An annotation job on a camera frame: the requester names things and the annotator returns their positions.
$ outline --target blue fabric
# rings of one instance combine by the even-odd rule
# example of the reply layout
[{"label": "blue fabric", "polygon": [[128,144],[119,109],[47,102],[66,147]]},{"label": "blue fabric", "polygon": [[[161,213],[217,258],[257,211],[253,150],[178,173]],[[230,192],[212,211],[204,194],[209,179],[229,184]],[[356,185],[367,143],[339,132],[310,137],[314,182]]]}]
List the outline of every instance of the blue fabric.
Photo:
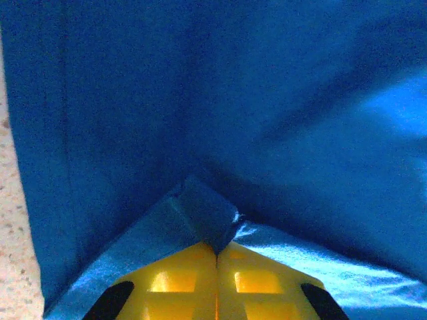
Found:
[{"label": "blue fabric", "polygon": [[[196,207],[205,212],[198,221],[191,219]],[[233,239],[321,279],[351,320],[425,318],[427,286],[420,281],[351,260],[272,227],[235,224],[235,216],[236,208],[231,203],[190,177],[110,243],[50,310],[46,320],[80,320],[117,278],[201,240],[224,248],[220,235],[230,232],[233,237],[228,241]]]},{"label": "blue fabric", "polygon": [[262,228],[427,283],[425,0],[26,0],[0,18],[46,308],[192,173]]}]

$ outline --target speckled floor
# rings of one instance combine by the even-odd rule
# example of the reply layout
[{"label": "speckled floor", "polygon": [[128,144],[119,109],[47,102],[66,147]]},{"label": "speckled floor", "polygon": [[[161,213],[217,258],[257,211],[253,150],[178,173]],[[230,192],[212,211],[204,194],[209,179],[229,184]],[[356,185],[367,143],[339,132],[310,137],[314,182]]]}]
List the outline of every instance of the speckled floor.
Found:
[{"label": "speckled floor", "polygon": [[43,296],[9,118],[0,38],[0,319],[41,319]]}]

